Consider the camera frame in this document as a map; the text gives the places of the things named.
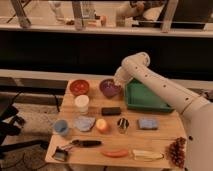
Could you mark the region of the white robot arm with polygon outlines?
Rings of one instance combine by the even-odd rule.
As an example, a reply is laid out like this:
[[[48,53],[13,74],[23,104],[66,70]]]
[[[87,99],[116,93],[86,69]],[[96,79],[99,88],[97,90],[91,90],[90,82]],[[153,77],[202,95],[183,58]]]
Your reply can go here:
[[[125,57],[116,70],[116,85],[135,78],[188,120],[186,163],[188,171],[213,171],[213,103],[203,96],[148,68],[150,57],[139,52]]]

